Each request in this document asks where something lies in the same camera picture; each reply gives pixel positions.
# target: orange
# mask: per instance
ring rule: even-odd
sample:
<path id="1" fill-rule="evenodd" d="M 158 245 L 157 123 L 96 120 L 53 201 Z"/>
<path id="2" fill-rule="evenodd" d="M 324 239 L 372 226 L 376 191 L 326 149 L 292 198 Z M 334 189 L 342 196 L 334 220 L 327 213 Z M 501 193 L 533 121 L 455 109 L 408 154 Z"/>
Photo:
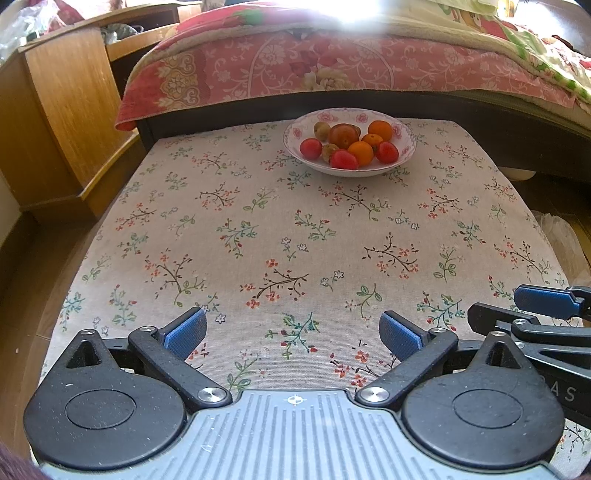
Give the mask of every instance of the orange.
<path id="1" fill-rule="evenodd" d="M 374 159 L 374 149 L 367 142 L 352 143 L 347 151 L 357 158 L 360 167 L 369 165 Z"/>
<path id="2" fill-rule="evenodd" d="M 376 135 L 376 134 L 367 134 L 361 140 L 363 142 L 371 145 L 371 148 L 374 149 L 374 152 L 378 151 L 378 147 L 379 147 L 380 143 L 382 143 L 384 141 L 384 139 L 382 137 L 380 137 L 379 135 Z"/>
<path id="3" fill-rule="evenodd" d="M 379 135 L 385 142 L 389 142 L 394 134 L 392 125 L 384 120 L 374 120 L 371 122 L 368 126 L 368 133 Z"/>

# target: table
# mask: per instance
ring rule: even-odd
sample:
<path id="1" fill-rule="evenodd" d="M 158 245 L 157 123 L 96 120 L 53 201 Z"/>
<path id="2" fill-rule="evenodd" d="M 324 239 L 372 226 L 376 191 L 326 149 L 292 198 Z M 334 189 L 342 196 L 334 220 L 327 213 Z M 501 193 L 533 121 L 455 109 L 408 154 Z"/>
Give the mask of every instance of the table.
<path id="1" fill-rule="evenodd" d="M 72 284 L 44 371 L 76 332 L 126 336 L 207 310 L 188 362 L 244 388 L 347 388 L 393 365 L 378 319 L 478 338 L 477 301 L 515 308 L 521 283 L 566 286 L 533 215 L 470 135 L 410 119 L 414 157 L 367 179 L 325 176 L 288 155 L 288 122 L 159 140 L 112 206 Z M 568 422 L 554 460 L 588 461 Z"/>

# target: wooden cabinet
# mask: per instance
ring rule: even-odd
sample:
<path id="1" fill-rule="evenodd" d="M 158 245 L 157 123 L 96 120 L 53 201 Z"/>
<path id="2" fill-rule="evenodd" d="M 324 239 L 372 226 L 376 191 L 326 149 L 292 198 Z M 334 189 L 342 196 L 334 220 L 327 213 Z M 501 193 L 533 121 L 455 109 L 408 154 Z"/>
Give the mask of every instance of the wooden cabinet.
<path id="1" fill-rule="evenodd" d="M 22 211 L 39 223 L 100 218 L 145 156 L 136 131 L 114 127 L 126 76 L 199 8 L 117 10 L 30 42 L 0 68 L 0 169 Z M 105 47 L 100 27 L 114 22 L 149 30 Z"/>

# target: cherry tomato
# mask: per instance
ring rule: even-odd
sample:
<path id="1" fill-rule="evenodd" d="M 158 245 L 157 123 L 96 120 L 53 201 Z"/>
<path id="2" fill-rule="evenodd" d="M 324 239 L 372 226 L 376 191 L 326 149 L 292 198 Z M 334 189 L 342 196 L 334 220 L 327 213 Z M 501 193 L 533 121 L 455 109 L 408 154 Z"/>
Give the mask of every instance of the cherry tomato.
<path id="1" fill-rule="evenodd" d="M 342 170 L 357 170 L 359 162 L 352 153 L 340 149 L 330 156 L 330 166 Z"/>
<path id="2" fill-rule="evenodd" d="M 375 153 L 381 163 L 394 163 L 398 160 L 398 149 L 390 142 L 382 142 Z"/>
<path id="3" fill-rule="evenodd" d="M 300 144 L 300 152 L 306 160 L 317 160 L 322 153 L 322 143 L 317 138 L 306 138 Z"/>

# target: floral bowl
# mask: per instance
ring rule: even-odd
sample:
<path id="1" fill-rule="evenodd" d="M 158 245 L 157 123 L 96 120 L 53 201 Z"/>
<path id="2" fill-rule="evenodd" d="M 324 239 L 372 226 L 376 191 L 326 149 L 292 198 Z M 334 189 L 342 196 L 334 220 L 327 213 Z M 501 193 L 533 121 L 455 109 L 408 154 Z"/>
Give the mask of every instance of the floral bowl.
<path id="1" fill-rule="evenodd" d="M 357 125 L 361 129 L 361 135 L 363 136 L 367 133 L 368 125 L 374 120 L 385 120 L 394 129 L 394 136 L 390 141 L 396 145 L 400 152 L 400 156 L 395 163 L 385 165 L 380 163 L 377 158 L 374 158 L 369 165 L 361 167 L 358 170 L 341 170 L 340 168 L 331 167 L 322 158 L 311 161 L 301 156 L 300 144 L 306 138 L 314 137 L 314 124 L 316 122 L 327 122 L 331 127 L 336 124 Z M 417 140 L 413 132 L 400 120 L 384 113 L 363 108 L 327 108 L 325 110 L 307 113 L 294 120 L 285 129 L 283 143 L 291 155 L 301 160 L 310 168 L 336 177 L 353 178 L 372 177 L 389 172 L 410 160 L 414 151 L 417 149 Z"/>

